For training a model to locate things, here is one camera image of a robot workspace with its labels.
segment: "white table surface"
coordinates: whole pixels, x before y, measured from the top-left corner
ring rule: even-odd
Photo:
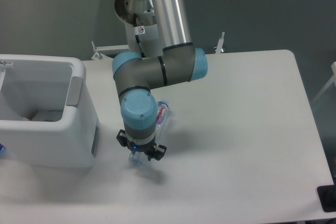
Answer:
[[[153,90],[169,99],[152,170],[128,163],[111,59],[85,62],[101,121],[90,169],[0,159],[0,223],[270,223],[336,217],[332,184],[293,54],[209,55],[205,79]]]

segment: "white container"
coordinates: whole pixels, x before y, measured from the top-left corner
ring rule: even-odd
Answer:
[[[76,58],[0,55],[0,143],[24,162],[89,167],[99,120]]]

